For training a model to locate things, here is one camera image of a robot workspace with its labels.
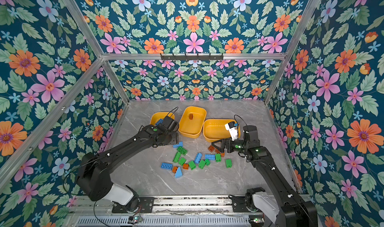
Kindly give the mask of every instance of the metal beam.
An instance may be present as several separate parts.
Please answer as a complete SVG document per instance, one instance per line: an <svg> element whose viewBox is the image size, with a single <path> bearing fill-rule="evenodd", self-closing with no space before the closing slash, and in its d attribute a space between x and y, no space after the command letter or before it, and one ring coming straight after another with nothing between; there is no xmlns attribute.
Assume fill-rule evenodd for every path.
<svg viewBox="0 0 384 227"><path fill-rule="evenodd" d="M312 18L314 10L316 9L317 5L319 4L319 1L320 0L308 0L307 6L304 9L301 20L300 20L299 24L297 25L296 31L293 34L293 37L291 38L291 41L288 45L288 48L286 51L286 58L281 63L281 65L280 65L279 69L277 70L275 77L273 78L273 81L269 87L268 95L265 98L266 104L268 104L269 100L272 97L272 94L275 92L275 89L276 89L277 85L279 84L281 77L283 76L284 70L288 66L289 61L292 58L293 52L295 51L297 45L299 44L301 36L303 35L305 28L307 27L310 19Z"/></svg>
<svg viewBox="0 0 384 227"><path fill-rule="evenodd" d="M96 74L103 61L96 59L87 71L77 80L72 88L55 105L54 109L40 122L40 124L26 138L22 145L11 155L0 169L0 193L12 177L29 158L37 145L45 138L48 130L53 128L65 108L79 95L88 81Z"/></svg>

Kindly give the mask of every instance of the yellow plastic container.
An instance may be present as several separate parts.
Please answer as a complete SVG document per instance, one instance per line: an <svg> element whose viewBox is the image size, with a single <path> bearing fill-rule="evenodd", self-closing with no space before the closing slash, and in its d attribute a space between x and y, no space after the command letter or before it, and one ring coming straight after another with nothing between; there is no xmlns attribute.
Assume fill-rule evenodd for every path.
<svg viewBox="0 0 384 227"><path fill-rule="evenodd" d="M207 111L196 106L189 106L184 110L183 116L179 122L179 132L182 136L196 139L201 133Z"/></svg>
<svg viewBox="0 0 384 227"><path fill-rule="evenodd" d="M151 125L155 125L159 119L164 119L166 116L167 116L168 112L157 112L157 113L154 113L152 115L152 118L151 118ZM173 113L169 113L168 115L169 117L171 117L172 119L175 119L175 115Z"/></svg>
<svg viewBox="0 0 384 227"><path fill-rule="evenodd" d="M207 119L204 122L203 135L207 142L214 142L219 139L230 138L231 134L225 129L225 124L236 121L234 119Z"/></svg>

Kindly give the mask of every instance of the marble surface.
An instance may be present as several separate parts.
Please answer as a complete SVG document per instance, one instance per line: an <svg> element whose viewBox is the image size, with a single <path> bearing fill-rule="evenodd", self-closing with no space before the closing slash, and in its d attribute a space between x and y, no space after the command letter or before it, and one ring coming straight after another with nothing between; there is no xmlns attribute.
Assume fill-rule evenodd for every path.
<svg viewBox="0 0 384 227"><path fill-rule="evenodd" d="M133 101L122 126L115 135L115 145L120 144L137 133L140 126L149 124L151 116L160 111L170 111L179 107L175 119L180 120L188 106L198 106L207 110L209 118L233 119L240 115L247 124L258 129L260 143L271 152L277 167L293 187L291 168L285 159L284 150L277 139L268 110L262 101L214 100L214 101ZM188 150L187 162L194 160L197 153L209 154L210 144L205 141L203 133L199 138L191 139L179 135ZM171 171L161 169L162 162L172 163L176 149L172 146L148 148L118 167L112 174L112 181L120 185L132 187L139 195L186 195L186 194L244 194L247 189L262 187L270 192L261 174L236 152L225 153L222 162L211 161L203 170L182 169L183 176L176 179ZM224 159L232 159L232 168L226 168Z"/></svg>

